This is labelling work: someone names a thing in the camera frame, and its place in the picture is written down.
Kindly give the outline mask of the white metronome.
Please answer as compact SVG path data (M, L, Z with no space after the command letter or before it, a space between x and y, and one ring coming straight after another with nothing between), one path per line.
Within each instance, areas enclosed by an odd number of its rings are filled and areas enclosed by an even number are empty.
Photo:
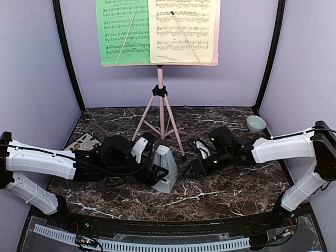
M152 188L161 193L170 193L178 178L177 165L170 148L159 145L155 152L153 164L167 169L169 173Z

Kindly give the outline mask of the pink perforated music stand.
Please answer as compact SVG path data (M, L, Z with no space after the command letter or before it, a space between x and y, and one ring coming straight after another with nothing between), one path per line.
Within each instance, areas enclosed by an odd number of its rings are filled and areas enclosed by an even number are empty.
M153 89L153 98L158 98L159 99L159 108L160 108L160 128L156 130L157 134L162 138L166 138L170 134L177 134L178 130L175 127L175 119L173 116L169 116L166 118L164 116L164 112L170 112L171 111L171 106L169 103L169 99L167 96L167 90L166 87L164 86L163 83L163 66L165 65L178 65L178 64L152 64L151 62L149 63L142 63L142 64L121 64L117 66L140 66L140 65L154 65L157 67L157 78L158 78L158 83L156 87ZM210 65L190 65L190 66L216 66L218 65L218 61L215 64L210 64ZM113 65L102 65L104 67L117 67Z

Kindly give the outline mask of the yellow paper sheet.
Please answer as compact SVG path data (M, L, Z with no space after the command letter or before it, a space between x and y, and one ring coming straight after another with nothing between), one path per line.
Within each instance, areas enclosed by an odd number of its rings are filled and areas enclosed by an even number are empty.
M217 63L220 8L219 1L149 1L150 62Z

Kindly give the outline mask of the green sheet music page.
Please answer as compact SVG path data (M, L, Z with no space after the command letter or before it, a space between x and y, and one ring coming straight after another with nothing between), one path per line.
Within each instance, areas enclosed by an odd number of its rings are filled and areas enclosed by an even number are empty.
M148 1L96 1L102 65L150 62Z

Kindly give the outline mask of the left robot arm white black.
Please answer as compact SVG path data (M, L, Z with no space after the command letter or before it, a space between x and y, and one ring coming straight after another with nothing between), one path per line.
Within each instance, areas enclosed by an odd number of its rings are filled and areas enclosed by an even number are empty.
M69 229L74 225L74 217L67 212L66 200L47 192L23 173L52 175L76 182L135 176L140 182L154 186L169 174L161 165L148 168L154 142L155 136L148 132L136 143L113 135L91 151L61 151L20 143L5 131L1 134L1 189L13 192L45 215L53 215L61 228Z

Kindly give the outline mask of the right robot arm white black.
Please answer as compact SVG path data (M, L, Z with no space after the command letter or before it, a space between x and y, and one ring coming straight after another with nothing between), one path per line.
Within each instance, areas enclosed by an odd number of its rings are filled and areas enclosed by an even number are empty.
M213 154L195 159L183 171L183 177L199 179L227 166L252 166L275 160L313 158L306 174L279 198L268 223L280 227L288 214L325 184L335 181L335 130L324 121L317 121L303 131L256 138L244 143L234 137L228 127L218 127L209 133Z

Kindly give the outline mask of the pale green ceramic bowl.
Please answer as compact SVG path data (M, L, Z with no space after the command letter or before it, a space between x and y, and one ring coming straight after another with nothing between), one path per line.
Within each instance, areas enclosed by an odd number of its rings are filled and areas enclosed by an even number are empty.
M255 115L248 116L246 122L248 130L253 133L259 133L267 126L267 123L263 118Z

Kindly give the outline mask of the floral square tile coaster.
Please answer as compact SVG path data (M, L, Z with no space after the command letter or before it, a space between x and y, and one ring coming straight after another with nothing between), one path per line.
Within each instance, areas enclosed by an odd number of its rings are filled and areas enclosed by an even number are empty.
M89 133L85 133L77 140L70 143L64 150L65 151L96 151L102 143Z

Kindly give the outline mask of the small circuit board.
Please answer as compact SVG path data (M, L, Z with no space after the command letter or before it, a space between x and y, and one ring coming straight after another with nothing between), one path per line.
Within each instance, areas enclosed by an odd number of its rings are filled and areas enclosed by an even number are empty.
M75 237L75 244L78 245L81 248L90 248L94 249L98 247L98 243L93 241L90 238L87 238L85 236L76 236Z

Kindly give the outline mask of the black front rail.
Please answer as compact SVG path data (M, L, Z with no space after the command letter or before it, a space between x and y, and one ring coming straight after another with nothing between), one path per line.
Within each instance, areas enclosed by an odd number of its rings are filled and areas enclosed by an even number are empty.
M79 230L85 234L107 235L112 233L132 235L200 235L225 233L258 235L273 228L262 221L269 213L253 216L224 218L202 221L152 222L120 220L70 213Z

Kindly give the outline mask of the right black frame post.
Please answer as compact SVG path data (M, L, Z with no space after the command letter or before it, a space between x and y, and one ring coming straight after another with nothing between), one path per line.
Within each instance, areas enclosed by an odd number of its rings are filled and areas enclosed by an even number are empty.
M282 28L282 22L284 18L285 6L286 6L286 0L278 1L275 25L274 25L274 30L272 33L269 54L268 54L267 62L265 65L265 71L264 71L264 74L261 80L256 102L252 106L252 111L254 112L254 114L259 114L261 105L263 103L263 100L266 94L266 90L268 87L268 83L270 80L272 68L274 66L275 57L276 57L276 53L278 49L278 43L279 43L279 38L280 38L280 33L281 33L281 28Z

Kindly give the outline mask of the black frame post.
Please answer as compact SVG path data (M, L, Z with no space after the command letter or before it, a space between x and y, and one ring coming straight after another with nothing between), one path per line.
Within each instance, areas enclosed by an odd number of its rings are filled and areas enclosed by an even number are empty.
M274 66L275 57L276 57L276 53L278 49L278 43L279 43L279 38L280 38L280 33L281 33L281 28L282 28L282 22L284 18L285 6L286 6L286 0L278 1L275 25L274 25L274 30L272 33L269 54L268 54L267 62L265 65L265 71L264 71L264 74L261 80L256 102L252 106L252 111L254 112L254 114L259 114L261 105L263 103L263 100L266 94L266 90L268 87L268 83L270 80L272 68Z
M80 109L80 112L84 113L86 111L86 106L85 106L85 103L84 103L84 100L83 100L83 97L82 97L82 94L79 88L78 80L76 77L75 69L73 67L72 58L70 55L67 35L65 31L65 26L64 26L64 20L63 20L62 11L61 11L61 1L52 0L52 3L53 3L52 5L54 9L54 16L55 16L59 41L60 41L64 61L66 64L68 76L70 79L70 83L71 83L71 86L72 86L72 89L73 89L73 92L76 98L76 102Z

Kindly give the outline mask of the left black frame post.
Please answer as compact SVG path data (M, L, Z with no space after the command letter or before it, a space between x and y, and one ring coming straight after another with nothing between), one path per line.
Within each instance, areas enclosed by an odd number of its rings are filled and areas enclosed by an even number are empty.
M70 55L67 35L65 31L65 26L64 26L64 20L63 20L62 11L61 11L61 1L52 0L52 3L53 3L52 5L54 9L54 16L55 16L59 41L60 41L64 61L66 64L68 76L70 79L70 83L71 83L71 86L72 86L72 89L73 89L73 92L76 98L76 102L80 109L80 112L84 113L86 111L86 106L85 106L85 103L84 103L84 100L83 100L83 97L82 97L82 94L79 88L78 80L76 77L75 69L73 67L72 58Z

